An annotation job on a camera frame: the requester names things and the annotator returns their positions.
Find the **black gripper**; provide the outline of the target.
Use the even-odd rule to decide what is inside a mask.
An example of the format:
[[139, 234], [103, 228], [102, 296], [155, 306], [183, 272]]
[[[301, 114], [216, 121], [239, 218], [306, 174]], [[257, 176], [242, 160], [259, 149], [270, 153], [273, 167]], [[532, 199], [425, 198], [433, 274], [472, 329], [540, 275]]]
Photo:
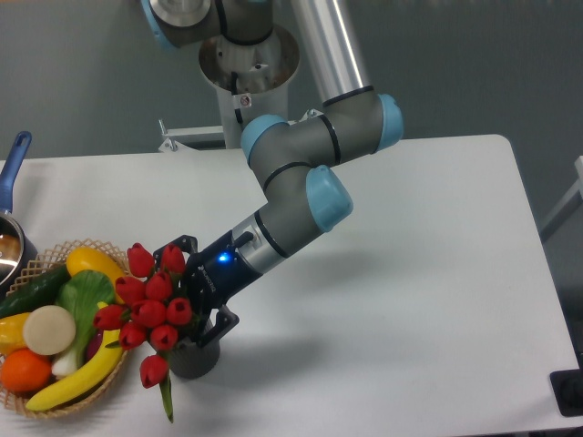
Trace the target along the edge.
[[191, 306], [202, 319], [217, 310], [215, 321], [206, 319], [201, 333], [195, 337], [199, 348], [218, 344], [240, 322], [239, 316], [225, 304], [262, 276], [240, 253], [251, 241], [249, 231], [237, 238], [229, 231], [198, 251], [198, 240], [182, 235], [154, 252], [157, 271], [182, 276]]

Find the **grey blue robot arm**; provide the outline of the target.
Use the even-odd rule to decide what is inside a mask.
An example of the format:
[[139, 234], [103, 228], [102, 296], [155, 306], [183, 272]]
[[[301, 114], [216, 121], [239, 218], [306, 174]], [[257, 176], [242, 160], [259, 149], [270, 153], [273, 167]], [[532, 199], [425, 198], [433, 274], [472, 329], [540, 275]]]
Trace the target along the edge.
[[270, 1], [145, 1], [156, 39], [199, 43], [199, 66], [219, 94], [228, 147], [242, 150], [264, 206], [205, 249], [188, 254], [183, 281], [198, 324], [189, 339], [218, 341], [237, 323], [227, 301], [331, 231], [353, 209], [335, 166], [403, 136], [394, 99], [378, 94], [344, 1], [295, 1], [300, 33], [273, 19]]

